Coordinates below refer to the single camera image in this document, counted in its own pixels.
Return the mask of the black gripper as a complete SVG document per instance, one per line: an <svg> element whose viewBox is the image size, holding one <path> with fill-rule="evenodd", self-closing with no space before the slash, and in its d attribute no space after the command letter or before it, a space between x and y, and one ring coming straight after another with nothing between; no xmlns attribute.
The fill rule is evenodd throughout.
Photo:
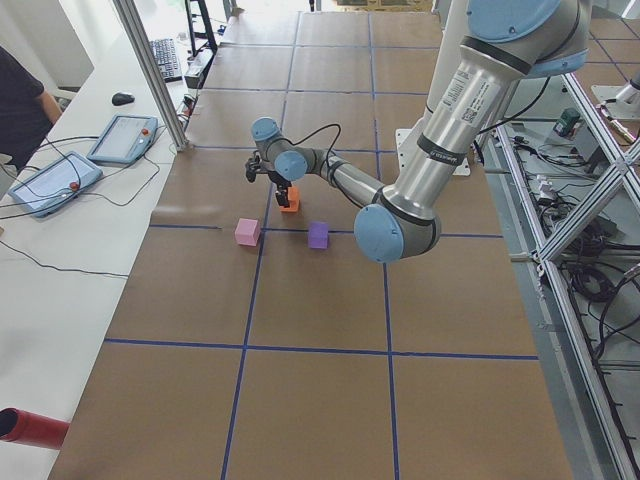
<svg viewBox="0 0 640 480"><path fill-rule="evenodd" d="M280 207L290 207L289 188L291 182L282 177L277 171L268 173L269 179L276 185L276 201Z"/></svg>

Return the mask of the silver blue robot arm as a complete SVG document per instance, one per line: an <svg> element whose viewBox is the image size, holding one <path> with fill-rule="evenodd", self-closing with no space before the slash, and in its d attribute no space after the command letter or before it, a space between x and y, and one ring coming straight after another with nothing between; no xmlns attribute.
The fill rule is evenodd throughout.
<svg viewBox="0 0 640 480"><path fill-rule="evenodd" d="M333 148L295 145L269 117L251 126L256 149L246 178L267 176L285 206L293 182L317 175L359 207L354 233L366 257L390 263L421 255L441 234L436 200L517 83L584 65L591 12L589 1L454 1L424 114L398 146L393 183L374 179Z"/></svg>

